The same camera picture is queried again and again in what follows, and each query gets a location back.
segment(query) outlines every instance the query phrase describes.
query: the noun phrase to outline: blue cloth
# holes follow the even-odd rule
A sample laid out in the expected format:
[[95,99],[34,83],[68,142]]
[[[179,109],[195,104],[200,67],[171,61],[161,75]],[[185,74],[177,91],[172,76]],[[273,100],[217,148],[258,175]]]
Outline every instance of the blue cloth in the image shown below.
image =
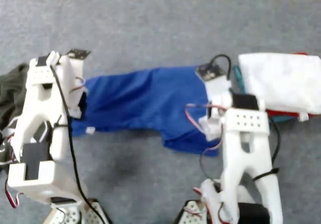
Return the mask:
[[[83,120],[73,120],[73,135],[87,127],[110,132],[124,129],[153,129],[164,145],[177,151],[200,154],[218,141],[207,142],[186,118],[185,105],[208,102],[205,86],[195,67],[155,68],[128,74],[88,79],[87,110]],[[190,108],[197,120],[205,109]],[[216,151],[207,152],[215,156]]]

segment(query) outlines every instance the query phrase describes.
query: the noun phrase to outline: wire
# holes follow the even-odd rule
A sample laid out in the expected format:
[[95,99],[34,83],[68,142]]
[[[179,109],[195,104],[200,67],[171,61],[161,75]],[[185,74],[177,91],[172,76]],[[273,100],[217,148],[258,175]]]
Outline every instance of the wire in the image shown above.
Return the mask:
[[225,54],[219,54],[219,55],[216,55],[215,57],[212,58],[212,60],[210,61],[211,64],[215,63],[216,59],[218,59],[219,57],[224,57],[227,59],[228,63],[229,63],[229,68],[227,70],[227,75],[226,75],[226,78],[227,80],[230,80],[230,76],[231,76],[231,69],[232,69],[232,61],[231,59],[229,58],[229,56],[225,55]]
[[67,103],[66,103],[66,100],[65,100],[65,97],[64,97],[64,94],[63,94],[63,91],[62,91],[62,88],[61,88],[57,73],[56,73],[56,71],[55,71],[55,69],[54,69],[54,67],[52,65],[50,66],[50,69],[51,69],[52,74],[53,74],[53,76],[55,78],[55,81],[57,83],[57,86],[58,86],[58,89],[59,89],[59,92],[60,92],[60,96],[61,96],[61,99],[62,99],[62,103],[63,103],[64,109],[65,109],[65,112],[66,112],[66,115],[67,115],[70,152],[71,152],[72,162],[73,162],[73,165],[74,165],[75,177],[76,177],[76,182],[77,182],[77,186],[78,186],[79,192],[80,192],[82,198],[84,199],[84,201],[86,202],[86,204],[89,206],[89,208],[100,218],[102,223],[105,224],[104,219],[99,214],[99,212],[91,205],[91,203],[89,202],[89,200],[87,199],[87,197],[85,196],[85,194],[84,194],[84,192],[83,192],[83,190],[81,188],[78,169],[77,169],[76,155],[75,155],[74,145],[73,145],[72,136],[71,136],[71,125],[70,125],[70,115],[69,115],[69,111],[68,111],[68,106],[67,106]]
[[271,124],[272,126],[274,127],[275,131],[276,131],[276,135],[277,135],[277,143],[276,143],[276,148],[274,150],[274,153],[272,155],[272,164],[274,163],[276,157],[277,157],[277,154],[279,153],[280,151],[280,147],[281,147],[281,134],[280,134],[280,130],[279,128],[277,127],[275,121],[273,120],[273,118],[269,117],[270,121],[271,121]]
[[63,210],[61,210],[60,208],[56,208],[56,209],[64,214],[64,218],[60,222],[60,224],[64,224],[65,223],[65,218],[66,218],[66,213]]
[[219,143],[213,147],[210,147],[210,148],[206,148],[200,155],[200,158],[199,158],[199,161],[200,161],[200,167],[201,167],[201,170],[203,172],[203,174],[206,176],[206,178],[208,179],[211,179],[211,180],[214,180],[213,177],[211,177],[210,175],[207,174],[205,168],[204,168],[204,165],[203,165],[203,157],[205,155],[205,153],[207,151],[212,151],[212,150],[217,150],[220,146],[222,145],[222,138],[220,139]]
[[196,215],[196,216],[198,216],[199,218],[202,218],[202,215],[201,215],[201,214],[203,214],[204,212],[207,211],[206,209],[205,209],[204,211],[194,211],[194,210],[188,208],[187,206],[184,206],[184,207],[183,207],[183,210],[186,211],[186,212],[188,212],[188,213],[191,214],[192,216]]
[[220,206],[220,208],[219,208],[219,210],[217,212],[217,216],[219,217],[219,221],[220,221],[221,224],[229,224],[228,222],[223,221],[222,218],[221,218],[221,210],[223,208],[223,205],[224,205],[224,203],[222,202],[221,206]]
[[187,108],[189,107],[215,107],[218,109],[221,109],[223,111],[226,111],[227,109],[219,106],[219,105],[213,105],[213,104],[194,104],[194,103],[188,103],[187,105],[185,105],[185,115],[187,117],[187,119],[191,122],[191,124],[198,129],[201,133],[205,133],[205,131],[203,130],[203,128],[195,121],[195,119],[190,115],[190,113],[188,112]]
[[5,161],[5,162],[0,162],[0,166],[9,165],[9,164],[12,164],[14,162],[15,162],[14,160],[8,160],[8,161]]
[[69,93],[72,93],[72,92],[74,92],[74,91],[76,91],[76,90],[79,90],[79,89],[81,89],[81,88],[83,88],[83,87],[85,86],[85,82],[86,82],[86,81],[85,81],[83,78],[81,78],[81,77],[76,77],[76,79],[81,80],[81,81],[82,81],[82,83],[81,83],[81,85],[80,85],[80,86],[75,87],[75,88],[73,88],[72,90],[70,90],[70,92],[69,92]]
[[8,201],[9,201],[10,205],[12,206],[12,208],[16,209],[20,205],[19,195],[23,195],[23,193],[22,192],[18,192],[16,194],[16,199],[14,200],[12,195],[8,191],[8,178],[6,179],[6,182],[5,182],[5,194],[6,194],[7,198],[8,198]]

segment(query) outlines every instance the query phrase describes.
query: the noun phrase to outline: gray carpet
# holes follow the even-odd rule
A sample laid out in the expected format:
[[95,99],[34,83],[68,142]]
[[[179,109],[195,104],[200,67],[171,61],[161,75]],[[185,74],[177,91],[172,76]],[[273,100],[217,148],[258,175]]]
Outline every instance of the gray carpet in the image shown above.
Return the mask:
[[[219,53],[234,63],[246,52],[321,55],[316,0],[0,0],[0,9],[2,73],[52,49],[73,47],[93,51],[86,77],[203,63]],[[284,223],[321,223],[321,120],[279,126]],[[89,195],[114,223],[171,223],[185,200],[196,198],[192,187],[205,179],[198,156],[164,148],[155,132],[95,133],[74,144]],[[205,165],[220,176],[220,157]],[[5,177],[0,174],[3,184]],[[3,191],[0,200],[4,224],[42,223],[50,211],[26,197],[13,210]]]

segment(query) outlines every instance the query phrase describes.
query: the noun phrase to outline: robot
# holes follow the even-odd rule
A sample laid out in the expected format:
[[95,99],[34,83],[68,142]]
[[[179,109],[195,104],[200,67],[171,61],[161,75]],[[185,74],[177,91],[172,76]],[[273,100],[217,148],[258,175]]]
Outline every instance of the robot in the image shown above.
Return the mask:
[[[269,148],[269,120],[264,101],[253,95],[234,94],[231,82],[214,62],[197,68],[209,99],[207,114],[198,128],[207,141],[220,138],[211,148],[223,148],[224,170],[220,179],[207,179],[193,190],[201,201],[190,200],[175,223],[282,224],[282,207],[276,173]],[[245,152],[242,143],[248,143]],[[259,190],[262,204],[254,202],[245,186],[248,173]]]
[[[17,163],[10,165],[8,186],[18,195],[51,206],[53,211],[44,223],[111,223],[99,203],[86,198],[71,138],[70,118],[79,119],[84,112],[83,61],[89,53],[72,49],[60,55],[52,51],[30,61],[24,108],[11,138]],[[33,135],[42,124],[46,134],[35,141]],[[60,163],[68,144],[75,176]],[[13,207],[19,204],[18,195],[15,202],[9,198]]]

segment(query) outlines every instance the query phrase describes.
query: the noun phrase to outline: white wire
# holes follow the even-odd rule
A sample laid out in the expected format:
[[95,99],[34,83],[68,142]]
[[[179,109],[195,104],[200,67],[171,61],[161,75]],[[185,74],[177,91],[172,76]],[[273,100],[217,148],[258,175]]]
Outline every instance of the white wire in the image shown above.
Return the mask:
[[5,162],[0,162],[0,166],[2,165],[8,165],[8,164],[11,164],[13,163],[14,161],[13,160],[8,160],[8,161],[5,161]]

